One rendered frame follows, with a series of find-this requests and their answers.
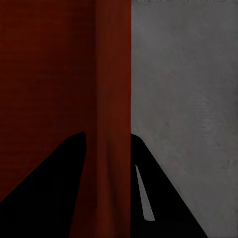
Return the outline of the storage box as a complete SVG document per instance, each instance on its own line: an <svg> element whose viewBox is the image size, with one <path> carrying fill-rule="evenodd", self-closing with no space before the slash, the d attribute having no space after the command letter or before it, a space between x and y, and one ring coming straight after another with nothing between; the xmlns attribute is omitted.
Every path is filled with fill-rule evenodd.
<svg viewBox="0 0 238 238"><path fill-rule="evenodd" d="M68 238L130 238L132 0L0 0L0 203L68 137Z"/></svg>

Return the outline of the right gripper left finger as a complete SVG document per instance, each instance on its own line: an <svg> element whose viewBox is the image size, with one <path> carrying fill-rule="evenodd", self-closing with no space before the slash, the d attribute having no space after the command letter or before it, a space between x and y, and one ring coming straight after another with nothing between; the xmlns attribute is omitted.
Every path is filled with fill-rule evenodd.
<svg viewBox="0 0 238 238"><path fill-rule="evenodd" d="M0 203L0 238L68 238L87 151L68 137Z"/></svg>

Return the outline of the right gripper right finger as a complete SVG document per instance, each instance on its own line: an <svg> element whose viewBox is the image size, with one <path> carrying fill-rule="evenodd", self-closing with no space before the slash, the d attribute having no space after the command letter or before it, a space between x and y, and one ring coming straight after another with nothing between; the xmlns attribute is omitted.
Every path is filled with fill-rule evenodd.
<svg viewBox="0 0 238 238"><path fill-rule="evenodd" d="M144 219L138 167L155 221ZM130 238L208 238L144 141L131 134Z"/></svg>

